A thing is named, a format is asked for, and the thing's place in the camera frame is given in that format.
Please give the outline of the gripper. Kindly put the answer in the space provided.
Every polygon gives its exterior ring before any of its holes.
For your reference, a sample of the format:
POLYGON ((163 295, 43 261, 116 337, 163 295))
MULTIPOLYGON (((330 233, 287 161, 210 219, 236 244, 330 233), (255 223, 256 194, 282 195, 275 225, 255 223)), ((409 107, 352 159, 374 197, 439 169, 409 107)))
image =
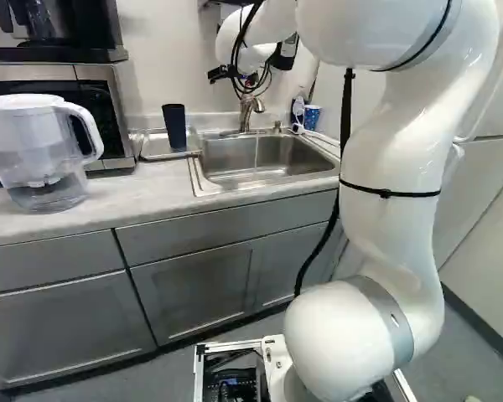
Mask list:
POLYGON ((298 34, 294 33, 284 41, 277 44, 275 52, 275 68, 278 70, 291 70, 298 51, 298 34))

